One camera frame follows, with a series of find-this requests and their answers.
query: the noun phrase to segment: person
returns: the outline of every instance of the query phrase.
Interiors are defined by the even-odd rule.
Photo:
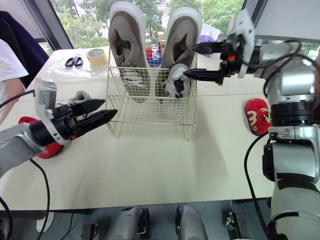
[[[25,92],[25,87],[20,78],[27,75],[28,72],[10,46],[0,39],[0,103]],[[18,100],[13,100],[0,109],[0,124]]]

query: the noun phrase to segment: tape roll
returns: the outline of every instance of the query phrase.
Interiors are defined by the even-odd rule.
[[[95,48],[86,53],[90,67],[100,67],[108,64],[108,58],[105,51],[101,48]]]

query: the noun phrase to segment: scissors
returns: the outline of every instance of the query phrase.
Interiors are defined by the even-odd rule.
[[[80,57],[80,54],[76,54],[74,57],[70,57],[66,62],[66,67],[72,67],[73,65],[76,67],[82,66],[84,64],[84,61],[82,61],[82,58]]]

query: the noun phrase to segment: beige sneaker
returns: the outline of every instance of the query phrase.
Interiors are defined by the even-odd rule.
[[[184,64],[191,67],[195,53],[191,48],[197,44],[202,29],[201,14],[192,7],[178,7],[170,15],[166,46],[163,53],[161,68],[170,69],[174,64]],[[161,70],[157,75],[155,95],[166,96],[165,83],[169,71]]]
[[[120,68],[125,89],[138,103],[143,103],[146,100],[145,97],[150,94],[149,71],[138,69],[149,68],[145,35],[145,17],[137,5],[128,1],[117,1],[111,6],[110,49],[116,65]]]

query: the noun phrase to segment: white wire basket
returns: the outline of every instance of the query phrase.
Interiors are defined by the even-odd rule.
[[[195,55],[191,69],[196,67]],[[123,81],[124,74],[133,71],[149,79],[149,90],[130,87]],[[187,141],[192,138],[197,127],[196,80],[190,83],[188,97],[159,96],[156,93],[163,88],[159,79],[167,78],[169,69],[117,67],[112,51],[107,74],[106,109],[118,110],[107,125],[117,138],[123,135],[180,136]]]

